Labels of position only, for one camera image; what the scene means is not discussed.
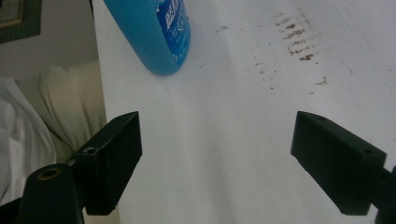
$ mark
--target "screw hole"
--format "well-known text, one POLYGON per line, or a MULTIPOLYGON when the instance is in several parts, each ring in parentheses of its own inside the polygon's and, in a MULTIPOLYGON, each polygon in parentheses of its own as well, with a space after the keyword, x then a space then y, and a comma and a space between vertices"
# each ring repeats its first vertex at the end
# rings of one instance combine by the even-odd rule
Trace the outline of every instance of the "screw hole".
POLYGON ((41 172, 37 178, 39 180, 49 180, 52 179, 53 177, 59 175, 61 173, 61 169, 59 168, 49 168, 48 170, 45 170, 41 172))

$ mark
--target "brown spot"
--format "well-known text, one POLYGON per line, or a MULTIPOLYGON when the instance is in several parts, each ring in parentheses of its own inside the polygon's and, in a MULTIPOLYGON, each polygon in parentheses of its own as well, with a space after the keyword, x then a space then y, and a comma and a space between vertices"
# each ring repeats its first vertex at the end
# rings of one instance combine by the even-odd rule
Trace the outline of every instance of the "brown spot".
POLYGON ((216 31, 216 33, 220 32, 220 31, 223 31, 223 30, 228 30, 228 26, 222 25, 222 26, 220 27, 220 29, 216 31))
POLYGON ((305 41, 306 41, 306 39, 299 40, 299 41, 294 41, 294 42, 292 43, 292 45, 301 45, 301 44, 304 44, 305 41))
POLYGON ((315 83, 316 86, 324 86, 327 85, 327 78, 324 77, 322 82, 315 83))
POLYGON ((293 31, 293 33, 288 34, 288 36, 284 37, 283 39, 290 39, 292 37, 294 37, 295 35, 301 35, 305 32, 305 30, 298 30, 298 31, 293 31))
POLYGON ((289 29, 294 29, 294 27, 296 27, 296 24, 291 24, 291 25, 288 25, 288 26, 286 27, 286 29, 287 29, 287 30, 289 30, 289 29))
POLYGON ((287 18, 285 18, 282 22, 275 23, 275 25, 276 25, 276 26, 280 26, 280 25, 282 25, 282 24, 288 22, 290 19, 291 19, 291 17, 287 17, 287 18))
POLYGON ((300 58, 300 61, 310 61, 314 57, 313 54, 305 55, 304 57, 300 58))
POLYGON ((288 50, 289 50, 290 55, 293 56, 293 54, 298 54, 298 53, 301 53, 301 52, 304 51, 304 50, 309 50, 309 47, 306 47, 306 48, 304 48, 304 49, 292 50, 291 47, 289 46, 289 47, 288 47, 288 50))

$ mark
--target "wall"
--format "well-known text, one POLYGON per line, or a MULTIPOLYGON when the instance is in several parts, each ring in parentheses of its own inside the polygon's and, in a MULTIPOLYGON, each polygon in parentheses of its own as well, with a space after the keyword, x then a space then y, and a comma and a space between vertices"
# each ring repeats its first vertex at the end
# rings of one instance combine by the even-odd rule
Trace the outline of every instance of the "wall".
POLYGON ((44 66, 97 60, 88 0, 43 0, 41 35, 0 44, 0 77, 27 77, 44 66))

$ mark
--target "bottle label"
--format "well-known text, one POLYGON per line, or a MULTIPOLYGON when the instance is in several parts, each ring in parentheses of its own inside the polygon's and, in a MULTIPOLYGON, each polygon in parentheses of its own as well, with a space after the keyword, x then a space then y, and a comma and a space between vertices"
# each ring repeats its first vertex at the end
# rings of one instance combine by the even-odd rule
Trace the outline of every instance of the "bottle label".
POLYGON ((183 0, 159 0, 157 17, 163 35, 176 63, 181 63, 187 53, 185 35, 190 34, 189 18, 183 0))

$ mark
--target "white surface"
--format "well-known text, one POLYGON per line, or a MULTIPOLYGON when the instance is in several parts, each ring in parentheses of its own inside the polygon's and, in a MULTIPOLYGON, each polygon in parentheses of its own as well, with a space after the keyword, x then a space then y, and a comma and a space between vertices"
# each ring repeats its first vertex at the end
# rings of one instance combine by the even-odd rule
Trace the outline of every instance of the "white surface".
POLYGON ((373 223, 374 207, 368 217, 342 215, 290 145, 303 110, 396 165, 396 2, 185 4, 190 55, 160 77, 94 1, 107 118, 141 118, 144 152, 120 200, 121 223, 373 223))

